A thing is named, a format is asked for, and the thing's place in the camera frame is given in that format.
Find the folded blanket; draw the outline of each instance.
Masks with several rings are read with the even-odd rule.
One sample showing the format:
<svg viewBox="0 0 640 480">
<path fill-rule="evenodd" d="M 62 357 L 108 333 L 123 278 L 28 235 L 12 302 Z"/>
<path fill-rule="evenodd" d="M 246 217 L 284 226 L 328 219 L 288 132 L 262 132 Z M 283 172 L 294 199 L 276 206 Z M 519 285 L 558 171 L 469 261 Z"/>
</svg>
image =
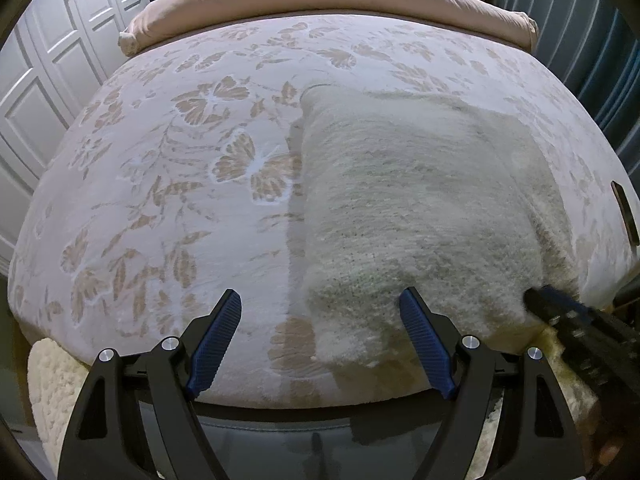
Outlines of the folded blanket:
<svg viewBox="0 0 640 480">
<path fill-rule="evenodd" d="M 487 34 L 531 52 L 538 27 L 523 12 L 478 0 L 155 0 L 120 34 L 126 56 L 199 28 L 300 10 L 353 9 L 384 12 Z"/>
<path fill-rule="evenodd" d="M 318 85 L 301 99 L 308 269 L 320 362 L 420 372 L 397 300 L 414 285 L 461 333 L 520 352 L 541 331 L 523 292 L 577 294 L 571 231 L 530 130 L 459 98 Z"/>
</svg>

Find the bed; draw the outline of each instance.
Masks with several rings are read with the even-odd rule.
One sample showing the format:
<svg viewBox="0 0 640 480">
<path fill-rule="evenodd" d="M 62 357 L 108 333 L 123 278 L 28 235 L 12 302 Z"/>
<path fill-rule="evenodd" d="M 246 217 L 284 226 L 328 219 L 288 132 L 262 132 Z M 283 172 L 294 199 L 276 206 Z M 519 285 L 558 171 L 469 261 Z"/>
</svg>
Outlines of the bed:
<svg viewBox="0 0 640 480">
<path fill-rule="evenodd" d="M 606 306 L 638 272 L 610 183 L 636 218 L 640 202 L 588 113 L 530 55 L 536 38 L 526 15 L 475 0 L 151 3 L 121 35 L 131 59 L 41 179 L 10 267 L 23 332 L 68 356 L 52 364 L 39 343 L 30 362 L 39 429 L 62 420 L 44 438 L 50 460 L 83 364 L 107 346 L 129 354 L 180 335 L 226 288 L 241 294 L 242 322 L 201 402 L 315 408 L 427 387 L 415 360 L 345 382 L 316 358 L 301 296 L 300 97 L 319 81 L 455 97 L 525 124 L 564 204 L 576 296 Z M 71 370 L 66 415 L 47 411 L 55 381 L 42 377 L 56 366 Z M 593 405 L 579 397 L 577 411 Z"/>
</svg>

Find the bedspread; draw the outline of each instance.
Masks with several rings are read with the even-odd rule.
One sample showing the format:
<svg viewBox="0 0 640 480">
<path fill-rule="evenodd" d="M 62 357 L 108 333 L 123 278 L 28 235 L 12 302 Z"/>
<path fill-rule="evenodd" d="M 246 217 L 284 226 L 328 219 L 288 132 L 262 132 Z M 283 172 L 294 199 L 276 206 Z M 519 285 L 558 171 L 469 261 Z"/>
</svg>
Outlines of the bedspread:
<svg viewBox="0 0 640 480">
<path fill-rule="evenodd" d="M 315 359 L 305 269 L 300 94 L 317 80 L 439 92 L 530 126 L 572 228 L 580 298 L 635 272 L 610 181 L 640 205 L 606 139 L 536 59 L 494 40 L 389 16 L 332 12 L 225 25 L 125 63 L 76 119 L 42 177 L 10 268 L 31 339 L 92 362 L 149 350 L 226 288 L 242 321 L 200 400 L 311 407 L 410 394 L 375 367 L 337 383 Z"/>
</svg>

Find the white fleece blanket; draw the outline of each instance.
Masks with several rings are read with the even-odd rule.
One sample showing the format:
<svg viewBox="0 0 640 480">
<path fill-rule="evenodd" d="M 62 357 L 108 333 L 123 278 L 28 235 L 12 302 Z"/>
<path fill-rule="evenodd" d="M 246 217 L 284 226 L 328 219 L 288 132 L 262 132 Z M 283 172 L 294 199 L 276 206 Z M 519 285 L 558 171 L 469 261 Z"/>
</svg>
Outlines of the white fleece blanket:
<svg viewBox="0 0 640 480">
<path fill-rule="evenodd" d="M 507 352 L 541 330 L 524 290 L 577 296 L 558 186 L 517 118 L 455 96 L 327 84 L 301 104 L 303 293 L 316 357 L 334 374 L 388 370 L 380 381 L 398 395 L 423 374 L 397 308 L 410 285 L 461 333 Z"/>
</svg>

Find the curtain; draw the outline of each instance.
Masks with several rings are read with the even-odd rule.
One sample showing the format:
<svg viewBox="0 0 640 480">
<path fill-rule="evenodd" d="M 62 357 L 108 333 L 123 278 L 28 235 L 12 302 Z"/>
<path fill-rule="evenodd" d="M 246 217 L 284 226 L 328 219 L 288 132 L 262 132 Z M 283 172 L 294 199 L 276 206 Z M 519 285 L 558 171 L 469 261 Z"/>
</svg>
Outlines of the curtain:
<svg viewBox="0 0 640 480">
<path fill-rule="evenodd" d="M 493 0 L 538 22 L 534 55 L 580 100 L 640 192 L 640 44 L 610 0 Z"/>
</svg>

